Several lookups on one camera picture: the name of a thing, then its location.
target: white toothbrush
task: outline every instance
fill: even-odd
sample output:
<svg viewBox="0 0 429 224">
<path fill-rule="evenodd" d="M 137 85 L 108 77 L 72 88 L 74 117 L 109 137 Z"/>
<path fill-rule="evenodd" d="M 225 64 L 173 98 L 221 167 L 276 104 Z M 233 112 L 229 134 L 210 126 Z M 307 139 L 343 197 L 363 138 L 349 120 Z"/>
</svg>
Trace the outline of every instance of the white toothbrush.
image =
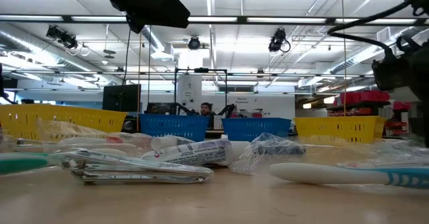
<svg viewBox="0 0 429 224">
<path fill-rule="evenodd" d="M 272 176 L 308 184 L 385 184 L 409 188 L 429 188 L 429 168 L 341 168 L 319 164 L 273 164 Z"/>
</svg>

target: white wall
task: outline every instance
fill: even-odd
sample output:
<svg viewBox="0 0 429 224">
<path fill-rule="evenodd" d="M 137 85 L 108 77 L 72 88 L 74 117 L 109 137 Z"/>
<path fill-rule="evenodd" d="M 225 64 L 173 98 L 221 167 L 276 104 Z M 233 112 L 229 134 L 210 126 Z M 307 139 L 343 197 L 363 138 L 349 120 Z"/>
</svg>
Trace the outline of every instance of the white wall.
<svg viewBox="0 0 429 224">
<path fill-rule="evenodd" d="M 22 99 L 34 99 L 39 101 L 86 101 L 101 102 L 103 93 L 92 92 L 64 92 L 64 91 L 20 91 L 19 97 Z M 151 93 L 149 102 L 152 103 L 172 103 L 174 94 L 172 93 Z M 143 109 L 147 105 L 147 93 L 141 95 Z M 213 110 L 219 111 L 225 106 L 224 94 L 203 94 L 202 102 L 213 104 Z M 262 94 L 228 94 L 227 104 L 234 103 L 238 109 L 263 109 L 264 117 L 282 117 L 292 119 L 295 117 L 295 96 L 294 95 L 262 95 Z"/>
</svg>

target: blue basket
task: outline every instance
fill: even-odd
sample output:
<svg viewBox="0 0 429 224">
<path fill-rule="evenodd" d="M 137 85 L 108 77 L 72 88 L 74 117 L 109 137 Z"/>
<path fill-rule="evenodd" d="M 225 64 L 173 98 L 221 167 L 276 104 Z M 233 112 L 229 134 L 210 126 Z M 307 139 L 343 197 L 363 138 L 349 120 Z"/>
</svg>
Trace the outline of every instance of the blue basket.
<svg viewBox="0 0 429 224">
<path fill-rule="evenodd" d="M 204 141 L 208 120 L 203 116 L 180 116 L 161 114 L 140 114 L 140 129 L 142 133 L 153 137 L 175 135 L 194 140 Z"/>
<path fill-rule="evenodd" d="M 278 117 L 222 119 L 223 129 L 232 141 L 252 142 L 262 133 L 272 133 L 279 137 L 287 137 L 290 119 Z"/>
</svg>

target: person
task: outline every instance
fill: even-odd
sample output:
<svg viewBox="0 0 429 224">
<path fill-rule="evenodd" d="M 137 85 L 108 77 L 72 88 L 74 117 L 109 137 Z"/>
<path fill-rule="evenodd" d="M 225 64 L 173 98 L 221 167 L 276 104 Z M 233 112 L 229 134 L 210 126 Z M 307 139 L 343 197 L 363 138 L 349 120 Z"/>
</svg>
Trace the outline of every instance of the person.
<svg viewBox="0 0 429 224">
<path fill-rule="evenodd" d="M 200 113 L 202 116 L 209 116 L 212 113 L 212 105 L 210 103 L 201 104 Z"/>
<path fill-rule="evenodd" d="M 146 114 L 158 114 L 158 106 L 155 103 L 148 103 L 145 113 Z"/>
<path fill-rule="evenodd" d="M 200 114 L 202 116 L 210 117 L 207 128 L 212 129 L 213 125 L 215 124 L 214 113 L 212 113 L 212 105 L 210 103 L 201 104 Z"/>
</svg>

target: toothbrush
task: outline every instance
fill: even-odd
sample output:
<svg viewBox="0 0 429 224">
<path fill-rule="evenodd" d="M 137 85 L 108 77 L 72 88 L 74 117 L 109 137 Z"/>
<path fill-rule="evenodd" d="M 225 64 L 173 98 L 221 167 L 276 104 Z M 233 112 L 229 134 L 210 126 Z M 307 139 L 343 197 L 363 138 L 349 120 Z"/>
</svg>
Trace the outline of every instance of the toothbrush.
<svg viewBox="0 0 429 224">
<path fill-rule="evenodd" d="M 6 153 L 0 154 L 0 175 L 12 174 L 48 167 L 54 163 L 48 154 Z"/>
<path fill-rule="evenodd" d="M 319 164 L 283 163 L 269 167 L 272 176 L 308 184 L 384 184 L 429 188 L 429 168 L 341 168 Z"/>
</svg>

